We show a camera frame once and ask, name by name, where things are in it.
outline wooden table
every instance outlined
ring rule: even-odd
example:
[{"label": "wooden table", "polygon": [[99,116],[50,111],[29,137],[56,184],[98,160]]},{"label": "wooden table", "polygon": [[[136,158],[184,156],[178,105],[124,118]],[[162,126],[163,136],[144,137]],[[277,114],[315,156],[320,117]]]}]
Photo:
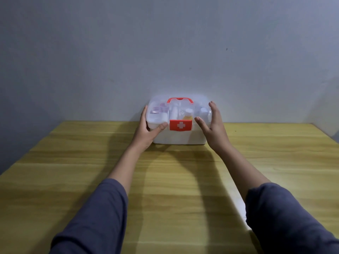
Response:
[{"label": "wooden table", "polygon": [[[52,237],[112,169],[136,125],[64,122],[1,175],[0,253],[47,253]],[[308,124],[225,127],[254,166],[339,237],[337,143]],[[123,253],[258,248],[244,222],[244,203],[208,145],[152,145],[137,164],[128,212]]]}]

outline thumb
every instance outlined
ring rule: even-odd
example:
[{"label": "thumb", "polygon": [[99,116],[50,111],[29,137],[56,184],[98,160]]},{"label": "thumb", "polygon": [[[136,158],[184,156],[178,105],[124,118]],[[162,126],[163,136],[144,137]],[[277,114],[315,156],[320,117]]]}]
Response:
[{"label": "thumb", "polygon": [[160,125],[158,125],[155,129],[152,130],[152,134],[154,137],[156,137],[161,131],[163,131],[165,128],[167,128],[168,123],[164,122]]},{"label": "thumb", "polygon": [[204,134],[209,132],[209,127],[206,125],[205,121],[201,117],[195,117],[194,120],[195,122],[197,122]]}]

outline red cross label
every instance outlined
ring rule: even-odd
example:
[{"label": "red cross label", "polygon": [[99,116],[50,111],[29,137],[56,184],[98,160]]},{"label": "red cross label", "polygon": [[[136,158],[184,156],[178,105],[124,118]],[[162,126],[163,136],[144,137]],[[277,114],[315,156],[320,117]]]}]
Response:
[{"label": "red cross label", "polygon": [[169,121],[169,128],[172,131],[190,131],[192,130],[192,120],[176,120]]}]

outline finger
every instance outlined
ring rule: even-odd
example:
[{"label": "finger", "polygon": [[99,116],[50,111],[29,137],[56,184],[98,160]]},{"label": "finger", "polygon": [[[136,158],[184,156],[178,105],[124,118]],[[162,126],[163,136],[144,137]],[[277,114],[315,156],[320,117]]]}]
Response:
[{"label": "finger", "polygon": [[146,112],[147,112],[147,105],[142,110],[141,116],[140,116],[140,125],[146,128]]},{"label": "finger", "polygon": [[194,120],[195,120],[195,122],[197,122],[197,124],[199,125],[199,127],[201,128],[201,130],[204,134],[206,134],[210,131],[209,127],[206,125],[205,121],[202,118],[195,117]]},{"label": "finger", "polygon": [[211,124],[222,122],[220,111],[219,111],[217,105],[215,104],[215,102],[211,101],[209,103],[209,106],[211,107],[211,110],[212,110]]},{"label": "finger", "polygon": [[163,131],[165,128],[167,128],[167,125],[168,125],[168,123],[164,122],[164,123],[158,125],[150,133],[153,134],[154,137],[156,137],[161,131]]}]

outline first aid kit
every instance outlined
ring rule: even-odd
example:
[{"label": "first aid kit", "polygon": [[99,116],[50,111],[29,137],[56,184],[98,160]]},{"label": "first aid kit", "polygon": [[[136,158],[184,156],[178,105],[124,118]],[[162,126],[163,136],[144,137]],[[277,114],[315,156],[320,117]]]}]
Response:
[{"label": "first aid kit", "polygon": [[206,138],[194,120],[197,116],[210,126],[212,112],[207,97],[158,95],[148,104],[146,121],[150,130],[163,122],[168,123],[167,128],[154,139],[156,144],[205,144]]}]

